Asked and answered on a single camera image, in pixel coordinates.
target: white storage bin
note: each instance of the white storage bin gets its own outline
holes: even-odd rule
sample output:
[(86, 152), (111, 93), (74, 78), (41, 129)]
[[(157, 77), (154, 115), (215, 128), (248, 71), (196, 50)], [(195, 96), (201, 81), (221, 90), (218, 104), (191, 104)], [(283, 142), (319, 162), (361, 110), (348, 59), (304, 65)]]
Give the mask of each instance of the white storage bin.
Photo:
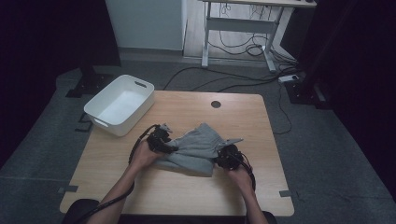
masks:
[(154, 86), (136, 77), (122, 75), (96, 94), (85, 106), (93, 124), (124, 136), (154, 104)]

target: wooden table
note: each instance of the wooden table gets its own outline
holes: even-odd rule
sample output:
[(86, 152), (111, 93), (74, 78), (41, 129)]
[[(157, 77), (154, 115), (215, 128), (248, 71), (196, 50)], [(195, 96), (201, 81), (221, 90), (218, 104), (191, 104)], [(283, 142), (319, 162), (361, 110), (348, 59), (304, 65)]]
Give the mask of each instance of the wooden table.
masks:
[[(208, 39), (209, 31), (233, 31), (255, 34), (268, 34), (268, 41), (266, 45), (262, 46), (262, 52), (267, 62), (270, 72), (276, 72), (272, 57), (270, 57), (270, 48), (274, 42), (277, 27), (279, 26), (280, 18), (282, 17), (284, 7), (315, 7), (315, 1), (311, 3), (305, 0), (201, 0), (207, 2), (206, 26), (205, 26), (205, 41), (202, 50), (202, 67), (208, 67), (209, 50)], [(228, 4), (245, 4), (245, 5), (259, 5), (279, 7), (276, 19), (274, 21), (254, 21), (241, 20), (230, 18), (216, 18), (210, 15), (212, 3), (228, 3)]]
[[(211, 106), (213, 101), (220, 108)], [(237, 143), (253, 166), (257, 197), (262, 210), (275, 216), (294, 213), (263, 99), (256, 94), (155, 91), (155, 103), (132, 130), (116, 137), (99, 128), (92, 130), (61, 211), (80, 198), (101, 201), (128, 165), (128, 157), (137, 137), (152, 124), (167, 123), (172, 138), (209, 124), (224, 139), (244, 138)], [(243, 216), (246, 213), (239, 192), (217, 165), (212, 177), (197, 177), (150, 167), (136, 179), (123, 214)]]

